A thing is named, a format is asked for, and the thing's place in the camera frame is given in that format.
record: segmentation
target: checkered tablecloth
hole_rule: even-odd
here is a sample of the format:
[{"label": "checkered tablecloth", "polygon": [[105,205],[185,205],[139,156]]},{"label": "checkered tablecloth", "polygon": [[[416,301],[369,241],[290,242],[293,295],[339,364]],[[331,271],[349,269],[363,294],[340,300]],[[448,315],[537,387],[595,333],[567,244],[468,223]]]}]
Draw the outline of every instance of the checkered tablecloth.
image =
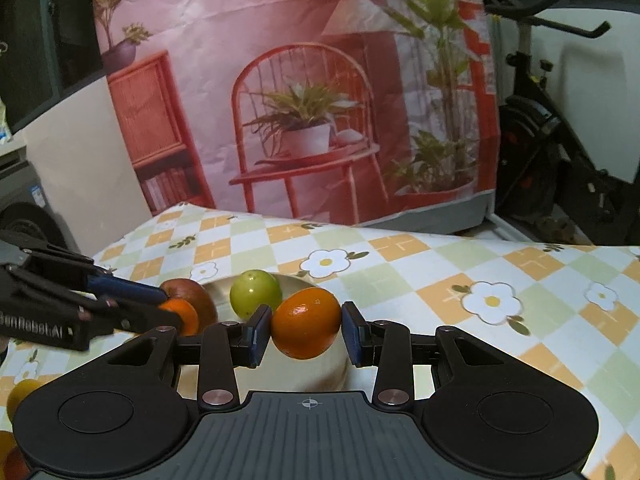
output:
[{"label": "checkered tablecloth", "polygon": [[[454,324],[580,390],[600,418],[584,472],[640,478],[640,250],[519,244],[350,228],[179,205],[96,256],[121,278],[150,285],[201,282],[265,269],[321,283],[367,319],[414,333]],[[86,354],[12,342],[0,368],[0,405],[23,377],[45,381],[126,340]],[[370,391],[374,370],[350,387]],[[427,392],[428,369],[416,372]],[[2,429],[10,429],[6,417]]]}]

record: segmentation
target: black robotic gripper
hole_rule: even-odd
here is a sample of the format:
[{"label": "black robotic gripper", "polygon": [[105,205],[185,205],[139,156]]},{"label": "black robotic gripper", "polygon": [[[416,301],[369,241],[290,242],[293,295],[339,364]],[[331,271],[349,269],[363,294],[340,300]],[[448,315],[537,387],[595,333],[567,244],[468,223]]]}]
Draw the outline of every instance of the black robotic gripper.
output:
[{"label": "black robotic gripper", "polygon": [[[271,309],[202,336],[158,327],[46,384],[14,418],[35,480],[578,479],[598,419],[578,391],[452,326],[414,335],[342,306],[356,367],[377,366],[363,392],[251,392]],[[199,364],[197,400],[176,391]],[[435,393],[414,399],[413,365]]]}]

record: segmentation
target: label sticker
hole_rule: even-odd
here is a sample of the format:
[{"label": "label sticker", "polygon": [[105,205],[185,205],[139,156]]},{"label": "label sticker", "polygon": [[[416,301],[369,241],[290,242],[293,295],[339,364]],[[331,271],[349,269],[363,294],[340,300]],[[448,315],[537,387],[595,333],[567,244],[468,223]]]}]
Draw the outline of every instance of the label sticker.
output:
[{"label": "label sticker", "polygon": [[38,206],[44,207],[47,205],[47,201],[44,199],[44,193],[40,186],[33,186],[31,188],[31,196],[33,196],[33,199]]}]

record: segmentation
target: bike handlebar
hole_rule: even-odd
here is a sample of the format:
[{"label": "bike handlebar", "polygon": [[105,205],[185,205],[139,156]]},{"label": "bike handlebar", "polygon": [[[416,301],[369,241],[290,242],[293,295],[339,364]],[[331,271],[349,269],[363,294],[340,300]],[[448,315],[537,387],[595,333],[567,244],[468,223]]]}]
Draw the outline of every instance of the bike handlebar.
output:
[{"label": "bike handlebar", "polygon": [[523,6],[518,0],[485,1],[492,2],[484,6],[484,10],[489,14],[502,16],[510,20],[515,20],[516,22],[528,23],[529,25],[533,25],[535,27],[548,27],[555,30],[560,30],[562,32],[568,32],[569,34],[575,34],[576,36],[589,38],[590,40],[599,38],[600,36],[608,32],[611,28],[611,24],[609,22],[602,22],[593,30],[586,30],[584,28],[574,27],[572,25],[565,25],[564,23],[552,22],[551,20],[546,20],[545,18],[539,18],[536,16],[537,13],[548,9],[559,0],[538,0],[528,6]]},{"label": "bike handlebar", "polygon": [[544,18],[539,18],[537,16],[531,16],[524,21],[534,26],[553,28],[555,30],[561,30],[562,32],[568,32],[569,34],[575,34],[576,36],[581,36],[583,38],[589,38],[590,40],[599,38],[600,36],[606,34],[611,28],[611,24],[609,22],[602,22],[593,30],[587,30],[585,28],[574,27],[573,25],[565,25],[564,23],[552,22],[550,20],[545,20]]},{"label": "bike handlebar", "polygon": [[484,10],[489,14],[496,14],[504,18],[511,20],[521,20],[528,18],[545,9],[548,9],[553,4],[558,3],[560,0],[538,0],[528,6],[504,6],[489,4],[485,6]]}]

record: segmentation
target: pink poster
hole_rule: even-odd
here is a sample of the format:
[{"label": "pink poster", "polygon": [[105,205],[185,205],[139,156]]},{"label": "pink poster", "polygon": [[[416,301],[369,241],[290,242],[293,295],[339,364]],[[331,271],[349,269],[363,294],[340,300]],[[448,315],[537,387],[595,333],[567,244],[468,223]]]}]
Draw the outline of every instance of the pink poster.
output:
[{"label": "pink poster", "polygon": [[149,208],[357,224],[495,187],[481,0],[94,0]]}]

